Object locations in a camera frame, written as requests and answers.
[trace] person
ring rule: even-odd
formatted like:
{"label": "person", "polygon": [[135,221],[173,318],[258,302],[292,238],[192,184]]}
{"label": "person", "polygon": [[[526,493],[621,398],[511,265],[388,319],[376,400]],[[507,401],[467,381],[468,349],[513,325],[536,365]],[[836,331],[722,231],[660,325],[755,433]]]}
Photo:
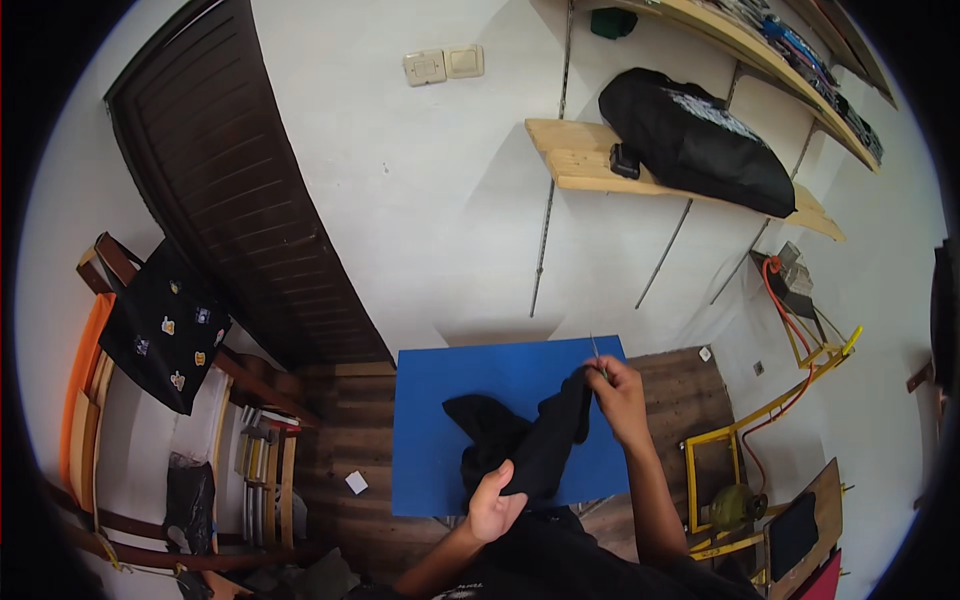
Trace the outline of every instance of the person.
{"label": "person", "polygon": [[647,428],[640,373],[612,356],[586,364],[588,383],[626,457],[639,564],[597,545],[568,507],[524,511],[526,494],[501,496],[514,474],[507,460],[483,478],[463,522],[391,588],[356,588],[349,598],[759,598],[738,567],[724,568],[733,561],[713,572],[688,556]]}

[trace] red board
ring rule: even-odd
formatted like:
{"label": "red board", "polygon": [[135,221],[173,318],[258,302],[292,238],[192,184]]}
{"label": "red board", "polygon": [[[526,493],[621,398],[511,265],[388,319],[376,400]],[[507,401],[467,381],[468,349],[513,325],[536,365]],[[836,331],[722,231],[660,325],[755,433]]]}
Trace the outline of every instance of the red board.
{"label": "red board", "polygon": [[840,550],[813,571],[790,600],[833,600],[840,582]]}

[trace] yellow stand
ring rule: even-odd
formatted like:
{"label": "yellow stand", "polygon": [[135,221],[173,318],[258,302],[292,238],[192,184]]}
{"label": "yellow stand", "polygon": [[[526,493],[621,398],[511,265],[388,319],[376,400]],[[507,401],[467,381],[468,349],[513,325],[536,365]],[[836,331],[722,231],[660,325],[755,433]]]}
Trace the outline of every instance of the yellow stand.
{"label": "yellow stand", "polygon": [[[822,317],[823,320],[827,322],[829,327],[834,332],[836,332],[836,335],[841,340],[843,340],[843,344],[833,344],[828,341],[827,334],[824,331],[823,327],[821,326],[819,319],[813,320],[817,328],[817,333],[814,333],[812,330],[810,330],[810,328],[806,325],[806,323],[800,317],[798,317],[796,313],[793,312],[793,310],[790,309],[789,306],[784,304],[783,307],[785,310],[790,312],[790,314],[794,318],[794,321],[800,324],[800,326],[802,326],[806,330],[809,336],[813,338],[813,341],[817,344],[816,347],[813,348],[813,350],[807,356],[801,356],[800,350],[798,349],[798,346],[797,346],[797,340],[794,337],[793,330],[790,328],[786,319],[783,316],[780,317],[780,320],[783,321],[783,328],[786,330],[787,337],[790,339],[790,345],[793,347],[794,356],[797,358],[797,366],[800,369],[806,370],[810,368],[811,364],[814,365],[814,372],[813,372],[813,377],[811,379],[811,384],[813,381],[816,381],[817,379],[825,375],[830,370],[842,364],[845,360],[847,360],[847,358],[851,354],[853,354],[853,344],[856,342],[856,339],[860,336],[860,333],[863,331],[862,326],[858,326],[856,330],[853,332],[853,335],[851,335],[850,338],[845,339],[843,334],[840,333],[840,331],[836,328],[836,326],[834,326],[833,323],[831,323],[829,319],[827,319],[826,315],[824,315],[822,312],[820,312],[820,310],[818,310],[814,306],[813,307],[814,316]],[[815,361],[818,358],[823,356],[826,356],[827,360],[822,364],[817,364]],[[680,450],[684,452],[684,456],[686,459],[686,493],[687,493],[687,505],[689,508],[688,525],[687,525],[688,534],[691,534],[691,535],[698,534],[700,532],[706,531],[711,527],[709,523],[699,522],[700,507],[698,506],[698,502],[697,502],[697,477],[696,477],[696,468],[694,467],[694,463],[693,463],[694,448],[698,444],[706,444],[709,442],[720,442],[724,440],[728,441],[728,443],[730,444],[731,455],[733,459],[733,478],[735,483],[737,484],[740,483],[741,474],[740,474],[739,457],[737,456],[736,432],[739,431],[740,429],[743,429],[747,425],[753,423],[754,421],[759,420],[761,417],[764,417],[766,415],[771,415],[772,417],[774,410],[782,410],[782,406],[788,400],[790,400],[796,394],[798,394],[800,390],[804,387],[804,385],[806,385],[806,378],[804,378],[803,381],[801,381],[794,387],[790,388],[790,390],[787,391],[785,394],[778,396],[776,399],[767,403],[765,406],[756,409],[753,413],[751,413],[750,415],[747,415],[743,419],[738,420],[737,422],[731,425],[727,425],[726,427],[720,427],[719,429],[715,429],[708,433],[704,433],[699,436],[693,436],[692,438],[687,438],[686,440],[680,443]],[[768,516],[776,515],[779,512],[781,512],[784,508],[786,508],[786,506],[787,505],[784,504],[780,506],[771,507],[767,510],[766,515]],[[751,546],[763,541],[763,533],[760,532],[760,533],[753,534],[744,540],[735,541],[733,543],[726,544],[723,546],[715,546],[715,547],[712,546],[712,544],[715,541],[720,541],[727,534],[728,532],[719,532],[715,540],[705,540],[703,542],[695,544],[690,548],[690,556],[693,557],[695,560],[701,561],[701,560],[713,558],[716,556],[721,556],[723,554],[729,554],[731,552],[735,552],[736,550],[740,550],[742,548],[746,548],[748,546]]]}

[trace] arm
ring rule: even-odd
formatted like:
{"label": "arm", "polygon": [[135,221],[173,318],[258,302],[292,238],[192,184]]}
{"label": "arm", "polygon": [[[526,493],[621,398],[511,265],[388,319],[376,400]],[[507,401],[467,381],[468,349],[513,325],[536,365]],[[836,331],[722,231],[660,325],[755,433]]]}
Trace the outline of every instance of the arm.
{"label": "arm", "polygon": [[[666,486],[663,466],[647,428],[647,410],[640,373],[612,356],[591,359],[590,387],[627,459],[634,506],[636,552],[642,561],[665,563],[687,556],[686,534]],[[607,370],[608,383],[597,368]]]}
{"label": "arm", "polygon": [[514,463],[487,473],[470,499],[464,522],[451,531],[417,566],[403,574],[394,591],[411,598],[432,598],[444,591],[489,542],[507,533],[527,504],[527,494],[501,496],[514,476]]}

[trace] wooden floor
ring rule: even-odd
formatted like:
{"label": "wooden floor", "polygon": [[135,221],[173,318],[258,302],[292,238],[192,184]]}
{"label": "wooden floor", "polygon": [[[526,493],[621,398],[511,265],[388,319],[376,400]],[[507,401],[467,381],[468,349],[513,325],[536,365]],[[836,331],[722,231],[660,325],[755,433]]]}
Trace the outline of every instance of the wooden floor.
{"label": "wooden floor", "polygon": [[[677,511],[686,522],[686,475],[678,443],[733,421],[726,388],[712,358],[688,348],[630,360],[643,375],[648,422]],[[354,571],[390,583],[415,564],[447,529],[432,518],[392,516],[394,383],[392,376],[330,376],[306,369],[307,401],[325,427],[300,436],[295,487],[307,505],[308,537],[340,545]],[[697,451],[700,504],[733,482],[725,444]],[[370,488],[354,495],[344,479],[359,470]],[[636,560],[627,494],[584,518],[601,545]]]}

